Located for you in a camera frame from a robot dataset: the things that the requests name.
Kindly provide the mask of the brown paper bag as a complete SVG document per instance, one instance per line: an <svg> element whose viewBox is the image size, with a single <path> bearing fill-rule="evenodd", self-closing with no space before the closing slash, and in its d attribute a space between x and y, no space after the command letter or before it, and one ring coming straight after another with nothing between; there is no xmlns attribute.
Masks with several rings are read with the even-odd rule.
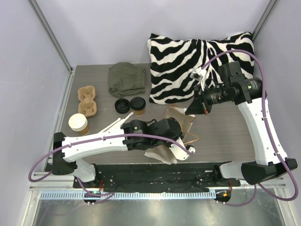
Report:
<svg viewBox="0 0 301 226"><path fill-rule="evenodd" d="M192 127L193 120L195 115L186 115L186 108L181 108L176 105L170 105L167 110L164 112L163 118L175 118L181 126L181 131L183 133L182 141L185 145L192 145L192 141L188 141L187 136ZM175 156L170 151L169 147L165 145L160 145L152 149L148 149L144 154L148 158L158 160L165 164L176 164L178 161Z"/></svg>

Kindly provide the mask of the black plastic cup lid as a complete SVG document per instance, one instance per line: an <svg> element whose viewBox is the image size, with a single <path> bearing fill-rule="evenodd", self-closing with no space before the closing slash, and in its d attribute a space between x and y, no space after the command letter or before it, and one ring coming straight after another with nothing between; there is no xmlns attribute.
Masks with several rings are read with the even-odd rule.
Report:
<svg viewBox="0 0 301 226"><path fill-rule="evenodd" d="M127 99L120 98L114 103L116 112L127 113L130 110L130 102Z"/></svg>
<svg viewBox="0 0 301 226"><path fill-rule="evenodd" d="M141 111L146 107L146 101L142 97L134 97L130 101L130 107L134 111Z"/></svg>

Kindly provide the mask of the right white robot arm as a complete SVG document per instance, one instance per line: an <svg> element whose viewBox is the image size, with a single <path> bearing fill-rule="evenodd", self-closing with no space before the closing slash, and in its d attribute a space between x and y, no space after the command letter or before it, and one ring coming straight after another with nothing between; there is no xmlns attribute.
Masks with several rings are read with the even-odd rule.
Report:
<svg viewBox="0 0 301 226"><path fill-rule="evenodd" d="M194 98L186 115L209 114L214 104L232 101L243 115L255 151L253 162L227 162L216 166L213 182L225 185L230 178L243 179L251 185L277 178L294 170L297 161L288 158L277 137L268 109L268 101L262 96L262 81L246 78L238 61L218 68L222 82L213 88L205 87L206 70L194 68L192 79L200 81L194 87Z"/></svg>

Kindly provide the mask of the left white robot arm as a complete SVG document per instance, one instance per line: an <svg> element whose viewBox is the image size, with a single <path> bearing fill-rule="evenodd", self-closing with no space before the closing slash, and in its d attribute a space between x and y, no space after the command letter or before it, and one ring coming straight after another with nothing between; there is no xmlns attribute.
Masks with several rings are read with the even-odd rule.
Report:
<svg viewBox="0 0 301 226"><path fill-rule="evenodd" d="M67 137L62 132L54 134L52 174L73 175L88 187L99 185L100 176L96 167L83 160L84 157L107 153L142 150L164 145L173 153L185 149L180 124L175 118L160 121L132 120L106 132L82 137Z"/></svg>

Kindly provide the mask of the zebra print pillow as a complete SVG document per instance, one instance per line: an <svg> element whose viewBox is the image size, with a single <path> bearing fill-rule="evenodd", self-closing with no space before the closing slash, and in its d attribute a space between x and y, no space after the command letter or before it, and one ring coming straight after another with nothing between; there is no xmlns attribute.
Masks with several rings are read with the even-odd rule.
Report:
<svg viewBox="0 0 301 226"><path fill-rule="evenodd" d="M254 60L251 32L243 32L221 40L173 40L151 34L147 47L151 66L149 101L154 104L174 104L193 97L194 87L200 82L190 76L200 72L209 79L209 87L220 83L218 67L238 61L247 79L253 77Z"/></svg>

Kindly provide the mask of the white paper straw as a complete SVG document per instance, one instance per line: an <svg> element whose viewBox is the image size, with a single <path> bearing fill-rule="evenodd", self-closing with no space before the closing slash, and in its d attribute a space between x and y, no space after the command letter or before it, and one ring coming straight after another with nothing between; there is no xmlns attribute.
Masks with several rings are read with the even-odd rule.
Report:
<svg viewBox="0 0 301 226"><path fill-rule="evenodd" d="M116 128L116 127L120 127L127 119L129 119L134 113L131 112L129 113L125 118L121 119L117 124L115 124L114 127L111 128Z"/></svg>
<svg viewBox="0 0 301 226"><path fill-rule="evenodd" d="M114 127L115 124L117 124L120 120L121 120L121 118L117 118L113 123L111 123L110 125L108 125L108 126L105 127L104 129L102 129L102 130L100 131L100 133L103 133L103 132L109 130L111 127Z"/></svg>

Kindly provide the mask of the olive green folded cloth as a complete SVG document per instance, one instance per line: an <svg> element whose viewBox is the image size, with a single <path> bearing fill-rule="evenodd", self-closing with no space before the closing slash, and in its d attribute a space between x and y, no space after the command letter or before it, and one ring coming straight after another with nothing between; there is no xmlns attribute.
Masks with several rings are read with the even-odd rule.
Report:
<svg viewBox="0 0 301 226"><path fill-rule="evenodd" d="M114 64L108 73L109 93L123 98L145 93L145 67L121 62Z"/></svg>

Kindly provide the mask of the stacked brown paper cups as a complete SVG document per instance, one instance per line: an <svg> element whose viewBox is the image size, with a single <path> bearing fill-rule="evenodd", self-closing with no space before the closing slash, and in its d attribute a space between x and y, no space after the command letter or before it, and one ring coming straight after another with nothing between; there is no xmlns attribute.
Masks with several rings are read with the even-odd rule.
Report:
<svg viewBox="0 0 301 226"><path fill-rule="evenodd" d="M78 132L80 135L87 135L90 131L90 127L85 115L76 113L72 115L68 120L69 127Z"/></svg>

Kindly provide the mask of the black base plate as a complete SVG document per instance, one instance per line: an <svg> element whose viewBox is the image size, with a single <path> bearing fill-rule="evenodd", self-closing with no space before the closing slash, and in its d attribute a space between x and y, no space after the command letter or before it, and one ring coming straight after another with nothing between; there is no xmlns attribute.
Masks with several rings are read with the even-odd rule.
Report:
<svg viewBox="0 0 301 226"><path fill-rule="evenodd" d="M221 178L219 163L106 164L96 166L96 179L86 189L116 193L192 193L213 187L239 187L240 181Z"/></svg>

